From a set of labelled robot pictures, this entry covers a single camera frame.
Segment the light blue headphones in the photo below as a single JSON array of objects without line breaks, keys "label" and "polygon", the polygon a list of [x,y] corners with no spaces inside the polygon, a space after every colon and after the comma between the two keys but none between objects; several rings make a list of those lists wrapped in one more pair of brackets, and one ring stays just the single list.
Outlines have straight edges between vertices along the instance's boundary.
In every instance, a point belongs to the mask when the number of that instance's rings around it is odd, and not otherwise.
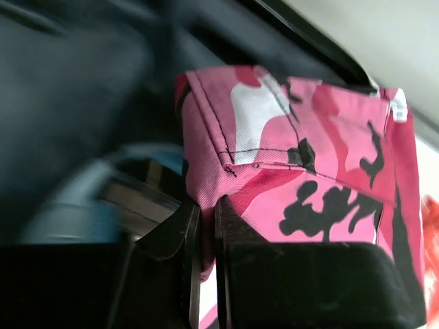
[{"label": "light blue headphones", "polygon": [[117,165],[155,160],[182,173],[183,148],[172,143],[133,143],[95,158],[60,183],[19,237],[22,245],[113,243],[119,238],[117,211],[98,195],[117,176]]}]

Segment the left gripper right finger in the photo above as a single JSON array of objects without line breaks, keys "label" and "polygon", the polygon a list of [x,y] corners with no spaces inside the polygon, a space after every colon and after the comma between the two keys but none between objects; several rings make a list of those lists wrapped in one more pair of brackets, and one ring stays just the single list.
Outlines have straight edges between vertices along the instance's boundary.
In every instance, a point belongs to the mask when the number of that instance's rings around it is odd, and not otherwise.
[{"label": "left gripper right finger", "polygon": [[220,328],[417,328],[425,305],[370,243],[271,243],[215,205]]}]

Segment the orange white tie-dye garment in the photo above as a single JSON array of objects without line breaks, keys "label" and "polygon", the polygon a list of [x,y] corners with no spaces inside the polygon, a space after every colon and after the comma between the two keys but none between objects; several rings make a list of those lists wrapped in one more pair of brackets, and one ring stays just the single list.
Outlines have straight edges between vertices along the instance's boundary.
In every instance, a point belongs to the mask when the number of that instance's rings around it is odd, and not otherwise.
[{"label": "orange white tie-dye garment", "polygon": [[438,202],[431,197],[421,204],[424,235],[426,328],[438,328]]}]

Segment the pink camouflage garment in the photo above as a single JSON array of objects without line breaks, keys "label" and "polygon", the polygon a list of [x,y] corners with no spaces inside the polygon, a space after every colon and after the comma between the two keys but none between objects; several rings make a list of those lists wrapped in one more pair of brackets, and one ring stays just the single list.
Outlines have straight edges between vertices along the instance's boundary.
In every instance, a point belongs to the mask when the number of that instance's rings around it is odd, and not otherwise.
[{"label": "pink camouflage garment", "polygon": [[405,93],[360,93],[219,66],[176,78],[186,187],[200,207],[201,279],[214,266],[214,207],[228,196],[270,242],[378,245],[426,322],[414,123]]}]

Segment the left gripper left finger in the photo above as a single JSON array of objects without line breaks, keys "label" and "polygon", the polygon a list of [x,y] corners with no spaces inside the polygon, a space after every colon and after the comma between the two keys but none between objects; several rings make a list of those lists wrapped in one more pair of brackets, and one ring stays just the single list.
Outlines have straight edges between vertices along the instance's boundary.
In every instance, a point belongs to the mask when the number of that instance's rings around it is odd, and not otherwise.
[{"label": "left gripper left finger", "polygon": [[200,210],[138,241],[1,248],[2,328],[197,328]]}]

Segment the black space-print suitcase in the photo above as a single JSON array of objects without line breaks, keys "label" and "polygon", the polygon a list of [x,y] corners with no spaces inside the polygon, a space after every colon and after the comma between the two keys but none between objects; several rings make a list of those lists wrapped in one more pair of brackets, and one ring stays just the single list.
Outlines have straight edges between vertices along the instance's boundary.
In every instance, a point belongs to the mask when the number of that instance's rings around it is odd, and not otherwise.
[{"label": "black space-print suitcase", "polygon": [[243,64],[372,90],[282,1],[2,1],[1,244],[81,164],[125,143],[179,143],[177,75]]}]

